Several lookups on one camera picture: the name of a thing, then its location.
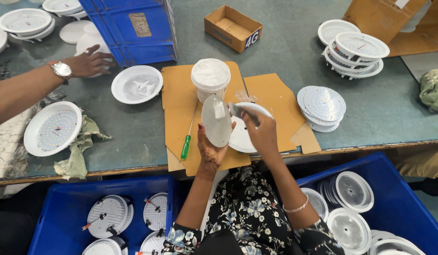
green cloth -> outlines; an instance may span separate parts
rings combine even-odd
[[[420,100],[429,106],[429,111],[438,112],[438,69],[431,70],[420,78]]]
[[[92,135],[97,135],[102,139],[112,139],[112,136],[106,136],[101,133],[92,119],[88,118],[86,115],[82,115],[82,127],[80,133],[69,146],[69,149],[71,150],[69,159],[55,162],[53,166],[55,172],[61,175],[63,179],[69,180],[71,177],[85,179],[87,170],[82,153],[87,148],[93,146],[93,141],[91,140]]]

floral shirt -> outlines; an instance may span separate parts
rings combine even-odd
[[[228,228],[245,255],[283,255],[292,242],[306,255],[344,255],[323,220],[294,232],[277,196],[260,172],[252,167],[230,171],[219,183],[211,201],[205,236]],[[173,224],[163,255],[191,254],[200,246],[202,233]]]

hand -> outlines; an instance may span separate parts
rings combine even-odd
[[[269,158],[273,155],[280,156],[277,146],[276,121],[259,111],[247,107],[246,111],[258,116],[259,127],[256,129],[255,123],[249,114],[243,112],[242,115],[253,146],[263,158]]]
[[[232,123],[232,130],[235,128],[236,122]],[[206,137],[205,126],[199,123],[199,131],[197,132],[197,137],[199,142],[197,146],[200,150],[200,155],[202,157],[202,162],[200,163],[199,171],[204,170],[203,173],[206,176],[213,177],[216,175],[216,171],[221,166],[222,160],[225,157],[225,152],[228,148],[228,143],[222,147],[218,148],[214,146]]]
[[[87,49],[90,54],[84,52],[78,56],[61,60],[61,62],[67,64],[71,68],[73,77],[90,77],[99,72],[111,74],[108,70],[105,70],[101,66],[115,66],[114,62],[104,60],[111,59],[113,56],[112,54],[102,52],[94,53],[99,49],[99,47],[99,44],[96,44]]]

gray table surface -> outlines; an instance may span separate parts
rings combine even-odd
[[[419,85],[400,57],[384,59],[380,74],[365,79],[345,80],[330,70],[321,53],[318,25],[340,19],[351,0],[178,0],[172,1],[178,41],[178,62],[165,66],[194,64],[200,59],[235,61],[243,77],[277,73],[295,93],[305,86],[326,86],[336,90],[347,103],[345,118],[337,130],[315,132],[322,149],[369,146],[438,139],[438,114],[430,113],[419,100]],[[203,18],[227,4],[263,24],[260,40],[237,53],[204,31]],[[23,7],[37,7],[26,0],[0,4],[0,15]],[[58,36],[69,22],[57,18],[55,31],[41,43],[10,40],[11,47],[0,55],[0,63],[12,60],[12,75],[27,72],[75,54],[75,46]],[[84,110],[100,129],[114,137],[94,139],[84,153],[89,171],[167,164],[164,139],[164,111],[161,95],[139,104],[126,105],[114,99],[110,86],[121,71],[98,78],[73,78],[61,87],[67,97]],[[50,157],[30,157],[28,176],[53,175],[53,163],[68,158],[66,149]]]

green screwdriver handle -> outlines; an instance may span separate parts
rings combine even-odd
[[[187,135],[185,144],[183,145],[183,150],[181,151],[181,159],[186,159],[186,157],[188,156],[189,142],[190,142],[190,136]]]

